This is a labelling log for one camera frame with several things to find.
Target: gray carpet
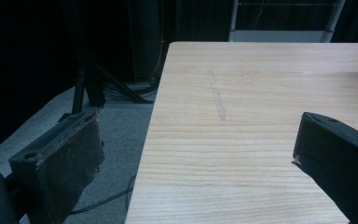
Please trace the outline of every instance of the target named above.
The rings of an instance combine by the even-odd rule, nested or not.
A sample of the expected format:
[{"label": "gray carpet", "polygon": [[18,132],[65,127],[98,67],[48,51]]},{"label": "gray carpet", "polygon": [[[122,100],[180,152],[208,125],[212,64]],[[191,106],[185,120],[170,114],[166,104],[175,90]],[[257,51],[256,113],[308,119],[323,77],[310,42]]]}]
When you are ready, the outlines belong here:
[{"label": "gray carpet", "polygon": [[[73,91],[66,91],[51,100],[0,145],[1,174],[6,176],[10,173],[7,160],[12,155],[56,125],[64,113],[71,111]],[[154,98],[155,95],[148,96],[149,100]],[[84,110],[89,109],[93,108],[86,99]],[[105,160],[100,173],[83,191],[75,209],[97,203],[127,188],[138,170],[152,109],[153,105],[107,99],[99,114]],[[127,215],[125,198],[123,196],[88,212],[69,216],[64,223],[124,223]],[[24,218],[21,223],[29,221]]]}]

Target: metal rack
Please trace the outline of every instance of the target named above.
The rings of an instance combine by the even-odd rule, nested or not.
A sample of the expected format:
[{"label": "metal rack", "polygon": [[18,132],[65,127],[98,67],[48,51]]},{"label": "metal rack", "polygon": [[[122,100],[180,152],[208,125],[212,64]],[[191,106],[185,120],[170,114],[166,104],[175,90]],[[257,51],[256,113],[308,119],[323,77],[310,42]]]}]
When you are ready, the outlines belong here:
[{"label": "metal rack", "polygon": [[[341,13],[341,10],[345,4],[345,0],[329,1],[326,3],[308,3],[305,1],[270,1],[263,0],[258,3],[234,0],[233,1],[233,13],[231,17],[231,26],[229,32],[230,42],[330,42],[335,27]],[[238,13],[239,7],[260,7],[258,14],[253,23],[258,23],[260,16],[262,15],[265,7],[333,7],[331,14],[329,15],[326,26],[321,30],[261,30],[261,29],[238,29]]]}]

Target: wire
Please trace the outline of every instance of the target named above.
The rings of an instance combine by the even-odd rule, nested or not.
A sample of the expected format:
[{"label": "wire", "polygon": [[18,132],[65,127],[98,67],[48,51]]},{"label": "wire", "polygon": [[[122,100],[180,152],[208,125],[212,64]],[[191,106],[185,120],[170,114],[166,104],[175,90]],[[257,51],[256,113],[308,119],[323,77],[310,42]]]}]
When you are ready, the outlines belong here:
[{"label": "wire", "polygon": [[117,198],[123,196],[124,194],[126,194],[126,208],[127,208],[127,211],[128,211],[128,197],[129,197],[129,193],[133,190],[133,188],[131,188],[131,183],[132,183],[132,181],[133,181],[133,179],[134,179],[135,177],[136,177],[136,175],[134,175],[134,176],[130,179],[130,182],[129,182],[129,185],[128,185],[127,189],[121,191],[121,192],[118,193],[118,194],[115,194],[115,195],[113,195],[113,196],[110,196],[110,197],[108,197],[107,199],[102,200],[102,201],[100,201],[100,202],[98,202],[98,203],[92,204],[92,205],[87,206],[87,207],[82,208],[82,209],[74,210],[74,211],[72,211],[72,212],[69,213],[69,216],[71,216],[71,215],[77,215],[77,214],[80,214],[80,213],[87,212],[87,211],[89,211],[89,210],[91,210],[91,209],[94,209],[94,208],[96,208],[96,207],[99,207],[99,206],[101,206],[101,205],[103,205],[103,204],[112,202],[114,199],[117,199]]},{"label": "wire", "polygon": [[[158,85],[150,84],[150,83],[129,83],[128,87],[132,89],[133,92],[139,94],[142,98],[148,98],[152,95],[156,95],[158,91]],[[115,87],[112,83],[105,81],[103,83],[103,91],[106,97],[112,100],[119,101],[128,101],[129,97],[122,94],[122,92]]]},{"label": "wire", "polygon": [[87,207],[79,209],[79,210],[72,211],[72,212],[69,213],[69,216],[87,212],[87,211],[89,211],[89,210],[91,210],[93,208],[96,208],[96,207],[99,207],[99,206],[101,206],[103,204],[109,203],[109,202],[113,201],[114,199],[119,198],[119,197],[123,196],[124,194],[129,193],[131,191],[132,191],[132,189],[123,190],[120,193],[115,194],[113,196],[110,196],[109,198],[107,198],[107,199],[105,199],[103,201],[100,201],[98,203],[95,203],[93,205],[87,206]]},{"label": "wire", "polygon": [[164,44],[164,5],[163,5],[163,0],[159,0],[159,7],[160,7],[160,11],[161,11],[161,29],[160,29],[160,40],[161,43],[159,44],[159,54],[158,54],[158,60],[157,60],[157,64],[155,69],[153,70],[153,72],[150,74],[150,76],[147,78],[147,81],[150,81],[150,79],[155,75],[160,61],[161,61],[161,52],[162,52],[162,46]]},{"label": "wire", "polygon": [[255,16],[255,18],[252,20],[252,22],[249,24],[249,26],[246,28],[246,30],[249,30],[253,24],[255,24],[253,30],[255,30],[257,24],[258,24],[258,20],[260,19],[261,14],[263,13],[264,7],[269,3],[270,0],[268,0],[267,2],[265,2],[265,0],[263,0],[263,3],[261,4],[261,8],[257,13],[257,16]]},{"label": "wire", "polygon": [[132,181],[135,179],[135,177],[136,177],[136,175],[133,175],[132,177],[131,177],[131,180],[130,180],[130,182],[129,182],[129,185],[127,186],[127,193],[126,193],[126,210],[128,211],[129,210],[129,194],[130,194],[130,192],[129,192],[129,189],[131,189],[131,183],[132,183]]}]

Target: scratch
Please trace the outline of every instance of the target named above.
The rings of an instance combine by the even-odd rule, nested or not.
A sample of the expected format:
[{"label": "scratch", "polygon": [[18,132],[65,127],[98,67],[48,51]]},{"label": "scratch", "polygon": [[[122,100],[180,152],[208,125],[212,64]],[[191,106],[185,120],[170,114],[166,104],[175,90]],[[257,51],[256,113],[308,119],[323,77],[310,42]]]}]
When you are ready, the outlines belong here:
[{"label": "scratch", "polygon": [[210,84],[211,84],[212,94],[213,94],[213,98],[214,98],[214,104],[216,105],[217,113],[219,114],[220,120],[225,121],[226,120],[226,109],[222,104],[222,98],[220,97],[220,90],[218,90],[215,87],[215,84],[217,83],[216,76],[212,70],[209,70],[208,74],[210,76],[209,80],[210,80]]}]

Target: wood grain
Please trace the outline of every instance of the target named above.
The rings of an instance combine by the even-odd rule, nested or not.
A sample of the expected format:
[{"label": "wood grain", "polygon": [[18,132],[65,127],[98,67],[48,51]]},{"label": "wood grain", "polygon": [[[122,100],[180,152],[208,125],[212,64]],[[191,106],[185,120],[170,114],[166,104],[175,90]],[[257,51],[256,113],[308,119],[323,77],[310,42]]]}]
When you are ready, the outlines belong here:
[{"label": "wood grain", "polygon": [[127,223],[348,223],[291,163],[304,111],[358,129],[358,44],[171,44]]}]

